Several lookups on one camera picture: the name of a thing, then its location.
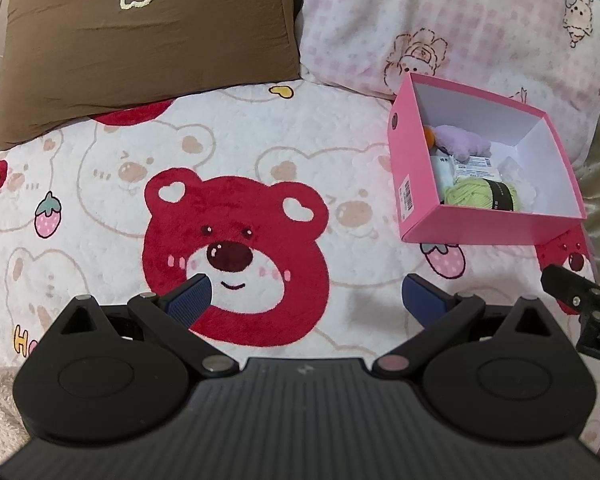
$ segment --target orange object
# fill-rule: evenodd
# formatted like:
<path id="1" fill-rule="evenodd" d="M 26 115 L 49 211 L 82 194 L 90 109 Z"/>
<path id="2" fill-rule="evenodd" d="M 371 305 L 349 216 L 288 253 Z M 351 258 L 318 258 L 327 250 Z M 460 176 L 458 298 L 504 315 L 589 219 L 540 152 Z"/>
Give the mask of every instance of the orange object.
<path id="1" fill-rule="evenodd" d="M 427 147 L 433 148 L 436 144 L 436 137 L 433 134 L 433 128 L 431 126 L 423 126 L 424 138 L 427 139 Z"/>

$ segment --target purple plush toy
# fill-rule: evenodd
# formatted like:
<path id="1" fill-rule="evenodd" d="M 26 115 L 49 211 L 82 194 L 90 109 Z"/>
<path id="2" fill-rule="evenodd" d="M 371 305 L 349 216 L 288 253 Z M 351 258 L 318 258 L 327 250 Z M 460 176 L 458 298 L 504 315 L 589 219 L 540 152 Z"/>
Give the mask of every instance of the purple plush toy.
<path id="1" fill-rule="evenodd" d="M 436 137 L 436 146 L 443 148 L 456 160 L 464 162 L 470 156 L 488 156 L 491 143 L 480 135 L 455 126 L 436 126 L 432 128 Z"/>

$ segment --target brown pillow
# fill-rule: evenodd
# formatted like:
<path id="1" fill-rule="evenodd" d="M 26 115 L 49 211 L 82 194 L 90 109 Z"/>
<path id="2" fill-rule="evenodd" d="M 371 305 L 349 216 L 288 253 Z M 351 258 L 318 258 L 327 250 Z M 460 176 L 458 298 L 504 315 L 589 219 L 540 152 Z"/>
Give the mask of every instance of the brown pillow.
<path id="1" fill-rule="evenodd" d="M 10 0 L 0 150 L 76 118 L 298 78 L 293 0 Z"/>

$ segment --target clear plastic bag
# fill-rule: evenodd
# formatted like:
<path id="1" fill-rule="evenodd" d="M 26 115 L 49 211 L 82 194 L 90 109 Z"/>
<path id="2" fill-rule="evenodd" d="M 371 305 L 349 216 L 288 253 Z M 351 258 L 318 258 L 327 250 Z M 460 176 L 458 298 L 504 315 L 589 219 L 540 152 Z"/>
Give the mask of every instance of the clear plastic bag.
<path id="1" fill-rule="evenodd" d="M 534 187 L 524 175 L 524 170 L 510 156 L 505 158 L 498 166 L 502 181 L 516 189 L 520 200 L 520 210 L 526 213 L 534 211 L 538 198 L 538 188 Z"/>

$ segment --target screw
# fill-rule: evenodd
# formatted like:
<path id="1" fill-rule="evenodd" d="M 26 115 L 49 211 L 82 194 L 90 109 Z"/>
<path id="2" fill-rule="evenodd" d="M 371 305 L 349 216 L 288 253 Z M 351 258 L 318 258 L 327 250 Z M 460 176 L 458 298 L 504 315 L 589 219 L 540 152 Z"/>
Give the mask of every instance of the screw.
<path id="1" fill-rule="evenodd" d="M 378 366 L 387 372 L 401 372 L 409 368 L 409 360 L 401 355 L 388 354 L 378 359 Z"/>
<path id="2" fill-rule="evenodd" d="M 202 365 L 210 372 L 225 372 L 234 366 L 234 360 L 226 355 L 209 355 L 202 359 Z"/>

